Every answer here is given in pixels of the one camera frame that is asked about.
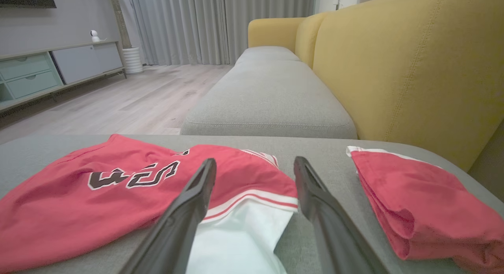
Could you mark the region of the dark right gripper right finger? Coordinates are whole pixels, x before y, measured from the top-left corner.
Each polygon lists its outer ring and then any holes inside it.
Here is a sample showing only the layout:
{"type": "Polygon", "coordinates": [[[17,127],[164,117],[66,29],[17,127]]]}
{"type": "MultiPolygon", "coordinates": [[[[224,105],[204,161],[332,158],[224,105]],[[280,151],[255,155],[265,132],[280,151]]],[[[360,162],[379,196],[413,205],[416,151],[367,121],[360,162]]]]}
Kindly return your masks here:
{"type": "Polygon", "coordinates": [[[323,274],[389,274],[309,161],[297,156],[293,170],[299,207],[313,225],[323,274]]]}

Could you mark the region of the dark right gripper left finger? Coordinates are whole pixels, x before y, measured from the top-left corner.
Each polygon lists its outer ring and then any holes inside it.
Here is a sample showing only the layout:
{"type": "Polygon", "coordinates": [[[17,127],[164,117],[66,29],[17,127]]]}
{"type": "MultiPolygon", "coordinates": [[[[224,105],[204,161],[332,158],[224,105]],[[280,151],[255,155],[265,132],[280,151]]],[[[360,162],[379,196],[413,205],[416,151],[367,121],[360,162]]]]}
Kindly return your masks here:
{"type": "Polygon", "coordinates": [[[185,274],[198,224],[205,218],[216,179],[206,159],[151,228],[119,274],[185,274]]]}

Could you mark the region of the red shorts with white stripes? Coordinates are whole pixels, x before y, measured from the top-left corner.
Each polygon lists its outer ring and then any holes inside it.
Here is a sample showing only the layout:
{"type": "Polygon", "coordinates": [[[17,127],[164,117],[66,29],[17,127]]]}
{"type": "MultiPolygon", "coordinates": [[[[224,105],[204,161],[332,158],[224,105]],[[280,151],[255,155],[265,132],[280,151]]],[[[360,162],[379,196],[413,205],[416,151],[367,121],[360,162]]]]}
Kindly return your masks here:
{"type": "Polygon", "coordinates": [[[398,258],[504,274],[504,218],[454,174],[386,150],[347,146],[346,154],[398,258]]]}

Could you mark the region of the red jersey with white trim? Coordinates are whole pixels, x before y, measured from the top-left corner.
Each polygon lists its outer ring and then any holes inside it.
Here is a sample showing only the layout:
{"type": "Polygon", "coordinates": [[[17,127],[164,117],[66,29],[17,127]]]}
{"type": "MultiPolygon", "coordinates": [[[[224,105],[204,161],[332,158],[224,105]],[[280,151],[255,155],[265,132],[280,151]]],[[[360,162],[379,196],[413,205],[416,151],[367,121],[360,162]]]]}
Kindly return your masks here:
{"type": "Polygon", "coordinates": [[[185,274],[287,274],[274,253],[298,209],[276,156],[178,136],[0,146],[0,274],[116,274],[206,159],[217,165],[185,274]]]}

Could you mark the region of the large grey sofa seat cushion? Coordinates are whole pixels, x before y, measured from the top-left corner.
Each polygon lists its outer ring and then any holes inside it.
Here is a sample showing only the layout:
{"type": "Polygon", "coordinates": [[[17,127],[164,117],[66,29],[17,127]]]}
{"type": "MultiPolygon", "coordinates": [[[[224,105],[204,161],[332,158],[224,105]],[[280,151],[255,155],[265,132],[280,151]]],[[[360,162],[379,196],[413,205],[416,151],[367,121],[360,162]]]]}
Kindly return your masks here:
{"type": "Polygon", "coordinates": [[[299,61],[236,64],[189,112],[180,134],[358,137],[346,109],[299,61]]]}

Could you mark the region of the white ribbed plant pot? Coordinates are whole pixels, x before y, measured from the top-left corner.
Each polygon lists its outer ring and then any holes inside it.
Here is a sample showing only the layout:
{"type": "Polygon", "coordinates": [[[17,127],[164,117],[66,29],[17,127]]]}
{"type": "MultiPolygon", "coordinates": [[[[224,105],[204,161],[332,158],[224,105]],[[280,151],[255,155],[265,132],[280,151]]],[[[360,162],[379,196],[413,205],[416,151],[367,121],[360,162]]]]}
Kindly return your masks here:
{"type": "Polygon", "coordinates": [[[126,75],[144,73],[140,48],[124,48],[122,49],[122,54],[124,56],[124,71],[126,75]]]}

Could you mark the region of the large yellow sofa back cushion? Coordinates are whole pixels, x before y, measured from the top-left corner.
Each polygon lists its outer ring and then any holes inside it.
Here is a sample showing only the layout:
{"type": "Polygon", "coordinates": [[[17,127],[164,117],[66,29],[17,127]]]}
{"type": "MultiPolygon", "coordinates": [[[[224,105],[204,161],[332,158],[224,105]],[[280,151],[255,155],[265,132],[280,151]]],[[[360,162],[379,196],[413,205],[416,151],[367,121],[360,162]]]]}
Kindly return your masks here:
{"type": "Polygon", "coordinates": [[[373,0],[328,14],[313,71],[359,139],[469,170],[504,120],[504,0],[373,0]]]}

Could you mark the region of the small grey sofa seat cushion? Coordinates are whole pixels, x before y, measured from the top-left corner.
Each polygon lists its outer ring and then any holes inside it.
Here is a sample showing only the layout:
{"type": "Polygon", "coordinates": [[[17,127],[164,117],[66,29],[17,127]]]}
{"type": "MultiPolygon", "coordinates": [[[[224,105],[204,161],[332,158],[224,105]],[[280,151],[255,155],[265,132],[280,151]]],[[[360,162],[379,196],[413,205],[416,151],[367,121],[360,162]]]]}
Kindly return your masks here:
{"type": "Polygon", "coordinates": [[[258,46],[247,48],[237,59],[236,65],[244,62],[270,62],[301,60],[291,50],[280,46],[258,46]]]}

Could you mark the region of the narrow yellow sofa back cushion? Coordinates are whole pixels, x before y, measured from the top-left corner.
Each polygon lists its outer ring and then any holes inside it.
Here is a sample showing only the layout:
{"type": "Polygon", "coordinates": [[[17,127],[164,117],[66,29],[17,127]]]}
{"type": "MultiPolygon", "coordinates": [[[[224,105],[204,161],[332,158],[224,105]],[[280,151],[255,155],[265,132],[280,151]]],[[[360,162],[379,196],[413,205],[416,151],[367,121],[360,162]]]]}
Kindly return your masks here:
{"type": "Polygon", "coordinates": [[[326,16],[331,14],[333,14],[332,11],[310,15],[304,18],[297,28],[295,55],[310,69],[313,68],[318,31],[326,16]]]}

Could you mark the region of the grey pleated curtain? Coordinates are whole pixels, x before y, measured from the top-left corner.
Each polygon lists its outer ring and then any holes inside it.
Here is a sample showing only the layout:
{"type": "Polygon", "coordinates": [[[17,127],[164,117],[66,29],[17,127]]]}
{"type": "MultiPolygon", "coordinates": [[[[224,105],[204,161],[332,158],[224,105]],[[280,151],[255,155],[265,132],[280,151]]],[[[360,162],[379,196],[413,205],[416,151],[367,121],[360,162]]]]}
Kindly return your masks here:
{"type": "Polygon", "coordinates": [[[313,0],[126,0],[142,64],[234,64],[259,18],[313,13],[313,0]]]}

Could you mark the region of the grey and green tv cabinet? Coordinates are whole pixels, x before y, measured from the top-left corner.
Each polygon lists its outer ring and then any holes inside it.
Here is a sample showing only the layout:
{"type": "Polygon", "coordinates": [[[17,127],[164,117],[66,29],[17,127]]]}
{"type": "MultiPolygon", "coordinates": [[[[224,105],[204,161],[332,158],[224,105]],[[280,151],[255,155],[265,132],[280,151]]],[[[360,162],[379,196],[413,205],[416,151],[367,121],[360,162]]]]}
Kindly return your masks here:
{"type": "Polygon", "coordinates": [[[126,75],[117,41],[0,55],[0,113],[115,74],[126,75]]]}

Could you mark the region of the yellow sofa end back cushion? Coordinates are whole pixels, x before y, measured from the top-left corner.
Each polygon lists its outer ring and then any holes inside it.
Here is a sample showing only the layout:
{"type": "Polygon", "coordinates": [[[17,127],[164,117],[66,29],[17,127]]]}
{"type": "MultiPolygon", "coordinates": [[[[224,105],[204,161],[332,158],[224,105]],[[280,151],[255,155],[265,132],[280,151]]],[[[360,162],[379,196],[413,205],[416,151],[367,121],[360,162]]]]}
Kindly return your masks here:
{"type": "Polygon", "coordinates": [[[248,24],[247,45],[279,46],[294,52],[297,29],[304,20],[304,17],[254,19],[248,24]]]}

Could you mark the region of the brown plant trunk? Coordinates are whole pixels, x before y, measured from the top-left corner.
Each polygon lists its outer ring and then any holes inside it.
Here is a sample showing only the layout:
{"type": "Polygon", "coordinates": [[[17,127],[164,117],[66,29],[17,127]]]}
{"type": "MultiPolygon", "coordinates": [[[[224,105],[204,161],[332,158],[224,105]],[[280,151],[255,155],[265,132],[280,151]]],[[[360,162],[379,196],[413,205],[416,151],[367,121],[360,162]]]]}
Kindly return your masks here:
{"type": "Polygon", "coordinates": [[[126,23],[124,21],[124,16],[121,10],[120,1],[119,0],[110,0],[113,8],[113,12],[115,14],[116,23],[119,29],[120,40],[123,49],[132,48],[131,40],[128,35],[128,30],[126,27],[126,23]]]}

